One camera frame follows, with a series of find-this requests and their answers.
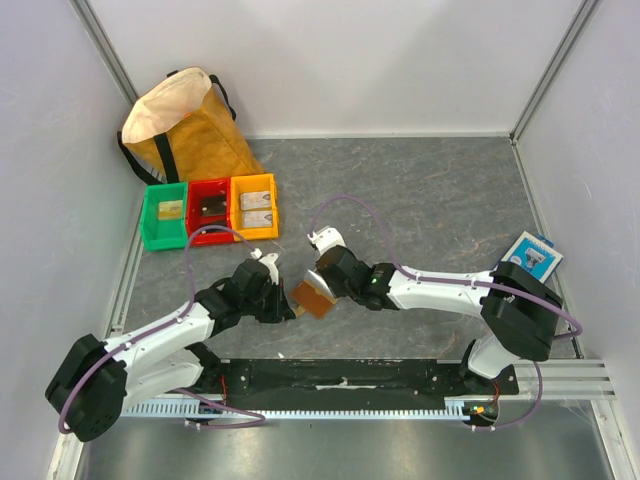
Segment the brown leather card holder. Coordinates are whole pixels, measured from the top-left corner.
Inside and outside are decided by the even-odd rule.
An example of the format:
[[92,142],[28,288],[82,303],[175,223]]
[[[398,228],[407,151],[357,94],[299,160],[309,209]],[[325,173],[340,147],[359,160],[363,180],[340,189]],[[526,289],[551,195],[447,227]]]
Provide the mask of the brown leather card holder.
[[303,280],[291,290],[290,297],[296,304],[294,313],[297,317],[308,313],[322,319],[337,304],[337,298],[325,280],[312,270],[306,271]]

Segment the white VIP card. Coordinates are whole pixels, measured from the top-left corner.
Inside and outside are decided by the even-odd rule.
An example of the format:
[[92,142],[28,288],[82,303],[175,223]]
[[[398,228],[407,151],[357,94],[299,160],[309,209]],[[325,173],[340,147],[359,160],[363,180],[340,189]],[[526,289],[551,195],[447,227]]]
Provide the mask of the white VIP card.
[[272,210],[250,210],[242,213],[244,228],[271,228],[274,224]]

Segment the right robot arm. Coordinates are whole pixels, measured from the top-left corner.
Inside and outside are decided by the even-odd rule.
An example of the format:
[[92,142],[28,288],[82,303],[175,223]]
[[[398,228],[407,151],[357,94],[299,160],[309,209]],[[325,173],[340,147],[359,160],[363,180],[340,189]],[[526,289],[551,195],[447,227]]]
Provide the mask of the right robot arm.
[[350,298],[371,310],[428,309],[479,318],[489,333],[471,342],[458,381],[477,394],[517,360],[545,362],[556,335],[562,299],[522,267],[500,262],[490,271],[438,273],[367,265],[342,245],[323,251],[312,285],[333,299]]

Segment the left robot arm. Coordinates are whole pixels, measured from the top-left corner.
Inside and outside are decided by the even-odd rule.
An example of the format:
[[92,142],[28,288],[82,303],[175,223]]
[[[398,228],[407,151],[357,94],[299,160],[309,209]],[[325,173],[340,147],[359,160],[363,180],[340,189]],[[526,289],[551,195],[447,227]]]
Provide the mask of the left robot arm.
[[219,358],[206,341],[244,317],[280,323],[295,317],[277,267],[267,254],[197,292],[178,310],[119,337],[76,340],[45,390],[58,429],[89,442],[129,408],[157,395],[216,388]]

